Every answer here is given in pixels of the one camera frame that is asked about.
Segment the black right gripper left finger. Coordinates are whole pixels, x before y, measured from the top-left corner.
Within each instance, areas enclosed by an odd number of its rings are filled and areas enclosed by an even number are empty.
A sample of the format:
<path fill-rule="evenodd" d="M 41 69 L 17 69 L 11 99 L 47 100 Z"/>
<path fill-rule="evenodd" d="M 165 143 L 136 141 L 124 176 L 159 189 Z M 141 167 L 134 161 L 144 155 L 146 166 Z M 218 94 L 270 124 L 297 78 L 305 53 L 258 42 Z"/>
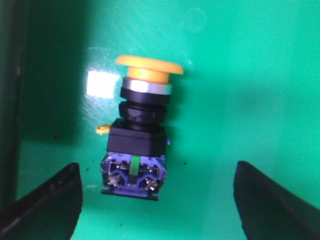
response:
<path fill-rule="evenodd" d="M 0 212 L 2 240 L 69 240 L 82 212 L 78 163 L 70 163 Z"/>

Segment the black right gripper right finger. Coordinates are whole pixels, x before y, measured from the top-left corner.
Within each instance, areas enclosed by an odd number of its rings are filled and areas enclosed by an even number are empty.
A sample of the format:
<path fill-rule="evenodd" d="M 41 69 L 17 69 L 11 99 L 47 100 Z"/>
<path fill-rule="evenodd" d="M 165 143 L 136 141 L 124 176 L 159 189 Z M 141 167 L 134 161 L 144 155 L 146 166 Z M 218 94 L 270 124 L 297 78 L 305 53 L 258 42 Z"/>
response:
<path fill-rule="evenodd" d="M 320 210 L 247 161 L 237 163 L 233 196 L 249 240 L 320 238 Z"/>

